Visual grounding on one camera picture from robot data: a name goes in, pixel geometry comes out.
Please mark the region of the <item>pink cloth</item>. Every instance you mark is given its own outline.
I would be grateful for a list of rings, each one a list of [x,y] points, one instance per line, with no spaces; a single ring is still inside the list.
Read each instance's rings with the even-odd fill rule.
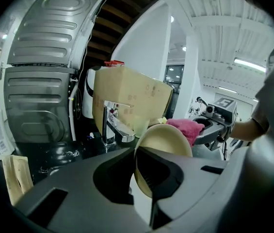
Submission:
[[[190,146],[192,147],[204,129],[205,125],[197,123],[189,119],[168,119],[166,124],[176,127],[187,138]]]

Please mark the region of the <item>grey metal laundry machine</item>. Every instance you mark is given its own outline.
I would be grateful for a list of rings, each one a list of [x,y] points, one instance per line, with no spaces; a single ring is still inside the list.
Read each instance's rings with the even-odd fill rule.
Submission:
[[[71,141],[69,96],[75,71],[66,67],[8,67],[4,103],[16,143]]]
[[[16,32],[7,63],[78,70],[103,1],[36,0]]]

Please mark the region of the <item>olive round bowl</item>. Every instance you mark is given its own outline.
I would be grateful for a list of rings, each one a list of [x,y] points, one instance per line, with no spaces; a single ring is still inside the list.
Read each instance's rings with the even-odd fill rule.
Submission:
[[[136,145],[134,177],[139,188],[149,198],[168,198],[183,183],[183,170],[148,149],[192,157],[191,146],[180,130],[168,124],[150,127]]]

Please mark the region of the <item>large cardboard box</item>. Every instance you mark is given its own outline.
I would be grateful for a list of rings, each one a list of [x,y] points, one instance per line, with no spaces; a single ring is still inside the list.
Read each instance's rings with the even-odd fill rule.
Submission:
[[[158,119],[168,107],[172,87],[129,67],[108,67],[95,73],[93,118],[102,133],[105,101],[117,103],[118,119],[133,129],[135,117]]]

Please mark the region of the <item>green plastic cup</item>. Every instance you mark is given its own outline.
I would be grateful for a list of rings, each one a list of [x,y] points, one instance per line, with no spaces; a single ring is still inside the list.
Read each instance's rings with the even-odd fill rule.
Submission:
[[[149,126],[149,119],[140,117],[140,116],[135,116],[134,117],[134,122],[133,122],[133,131],[135,132],[135,136],[137,138],[140,138],[147,130]]]

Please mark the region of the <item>dark wooden stair underside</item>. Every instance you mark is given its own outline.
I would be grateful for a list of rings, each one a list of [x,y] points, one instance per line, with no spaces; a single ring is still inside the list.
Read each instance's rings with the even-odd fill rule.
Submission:
[[[106,0],[95,20],[85,70],[104,64],[136,20],[158,0]]]

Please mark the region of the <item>yellow crumpled rag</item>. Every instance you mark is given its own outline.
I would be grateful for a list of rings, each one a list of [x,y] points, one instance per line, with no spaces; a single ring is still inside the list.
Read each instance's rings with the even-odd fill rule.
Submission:
[[[165,124],[166,122],[167,122],[167,119],[165,117],[152,119],[150,120],[149,126],[156,125],[156,124]]]

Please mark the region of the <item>white plastic appliance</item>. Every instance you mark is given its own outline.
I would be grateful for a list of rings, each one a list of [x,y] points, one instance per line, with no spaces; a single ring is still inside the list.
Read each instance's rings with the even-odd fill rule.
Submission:
[[[84,92],[82,99],[81,112],[86,118],[93,119],[92,106],[93,106],[93,92],[96,72],[102,69],[102,66],[94,66],[88,69],[85,82],[84,82]]]

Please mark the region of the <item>black marble vanity table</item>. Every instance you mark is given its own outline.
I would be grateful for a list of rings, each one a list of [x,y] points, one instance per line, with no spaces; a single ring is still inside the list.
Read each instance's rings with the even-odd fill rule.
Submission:
[[[124,148],[133,148],[138,142],[116,142],[105,148],[100,137],[85,137],[82,141],[56,143],[17,143],[13,155],[28,158],[29,169],[34,184],[50,175],[51,170],[67,164],[92,158]]]

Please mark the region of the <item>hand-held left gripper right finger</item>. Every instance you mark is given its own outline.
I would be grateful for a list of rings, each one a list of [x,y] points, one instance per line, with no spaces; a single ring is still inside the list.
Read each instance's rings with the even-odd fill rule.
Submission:
[[[136,171],[152,193],[149,223],[137,233],[220,233],[225,200],[218,191],[226,164],[140,147]]]

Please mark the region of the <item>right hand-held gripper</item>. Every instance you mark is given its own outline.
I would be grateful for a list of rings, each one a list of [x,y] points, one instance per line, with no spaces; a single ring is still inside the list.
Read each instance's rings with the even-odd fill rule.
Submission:
[[[202,116],[196,116],[192,121],[204,125],[196,138],[194,145],[205,145],[210,151],[224,143],[235,125],[237,119],[237,102],[233,99],[219,98],[206,106]]]

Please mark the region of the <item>beige sachet packet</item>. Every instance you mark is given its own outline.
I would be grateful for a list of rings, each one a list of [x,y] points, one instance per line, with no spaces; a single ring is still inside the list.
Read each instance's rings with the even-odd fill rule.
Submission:
[[[24,156],[12,156],[16,179],[20,185],[22,194],[26,194],[33,188],[33,182],[29,169],[28,158]]]
[[[13,158],[11,155],[6,156],[2,160],[3,171],[6,181],[6,186],[12,206],[20,200],[23,193],[16,177]]]

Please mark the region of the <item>person's right forearm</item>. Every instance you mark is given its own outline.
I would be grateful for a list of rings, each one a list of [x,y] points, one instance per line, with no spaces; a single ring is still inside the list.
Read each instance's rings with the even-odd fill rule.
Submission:
[[[269,129],[267,120],[257,121],[254,118],[246,122],[236,122],[230,137],[241,141],[251,142],[264,135]]]

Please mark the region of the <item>red plastic lid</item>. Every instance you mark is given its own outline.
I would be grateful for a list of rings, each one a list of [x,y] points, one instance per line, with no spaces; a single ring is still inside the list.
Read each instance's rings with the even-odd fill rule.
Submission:
[[[117,60],[105,61],[104,64],[106,67],[120,67],[125,65],[124,62]]]

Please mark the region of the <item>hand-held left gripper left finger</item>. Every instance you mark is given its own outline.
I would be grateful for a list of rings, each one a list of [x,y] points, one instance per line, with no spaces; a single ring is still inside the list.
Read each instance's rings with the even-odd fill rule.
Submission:
[[[149,233],[129,183],[134,150],[125,148],[68,164],[16,204],[35,232]]]

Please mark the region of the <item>white rectangular sink basin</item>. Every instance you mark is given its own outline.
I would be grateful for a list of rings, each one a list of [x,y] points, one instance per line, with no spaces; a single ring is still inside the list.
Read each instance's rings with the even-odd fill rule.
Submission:
[[[134,199],[134,209],[146,225],[150,224],[152,199],[146,196],[139,188],[129,188],[129,194]]]

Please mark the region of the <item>chrome faucet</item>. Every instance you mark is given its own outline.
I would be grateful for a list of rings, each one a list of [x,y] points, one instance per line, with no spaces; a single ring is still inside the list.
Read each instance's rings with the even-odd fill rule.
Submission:
[[[105,147],[115,144],[115,139],[120,142],[129,143],[135,139],[135,133],[125,123],[117,118],[118,106],[123,105],[131,108],[128,104],[118,104],[111,101],[104,101],[102,120],[102,142]]]

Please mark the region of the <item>ceiling tube light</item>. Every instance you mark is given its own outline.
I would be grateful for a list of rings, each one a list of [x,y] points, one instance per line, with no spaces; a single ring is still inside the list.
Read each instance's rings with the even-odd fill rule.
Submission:
[[[237,91],[227,89],[227,88],[224,88],[224,87],[218,87],[218,89],[237,94]]]
[[[239,59],[239,58],[235,58],[234,63],[244,65],[244,66],[259,70],[259,71],[264,72],[264,73],[266,72],[266,67],[255,64],[255,63],[252,63],[252,62],[248,62],[246,60],[242,60],[242,59]]]

